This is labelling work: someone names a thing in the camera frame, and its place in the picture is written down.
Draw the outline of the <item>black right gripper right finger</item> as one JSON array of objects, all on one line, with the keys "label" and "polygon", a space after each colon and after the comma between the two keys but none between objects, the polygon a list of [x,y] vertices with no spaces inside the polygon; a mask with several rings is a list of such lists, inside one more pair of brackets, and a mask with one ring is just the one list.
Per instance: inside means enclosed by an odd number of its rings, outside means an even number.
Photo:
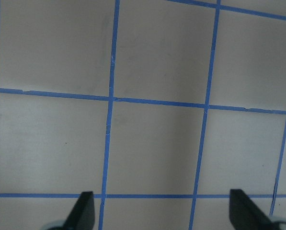
[{"label": "black right gripper right finger", "polygon": [[229,220],[235,230],[276,230],[276,225],[241,189],[230,190]]}]

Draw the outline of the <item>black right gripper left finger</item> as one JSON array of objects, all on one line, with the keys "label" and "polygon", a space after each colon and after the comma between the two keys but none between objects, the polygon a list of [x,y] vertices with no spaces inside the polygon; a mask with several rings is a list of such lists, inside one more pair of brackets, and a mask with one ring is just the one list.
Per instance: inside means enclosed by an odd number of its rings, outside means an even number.
[{"label": "black right gripper left finger", "polygon": [[92,230],[95,225],[94,194],[82,192],[62,225],[63,230]]}]

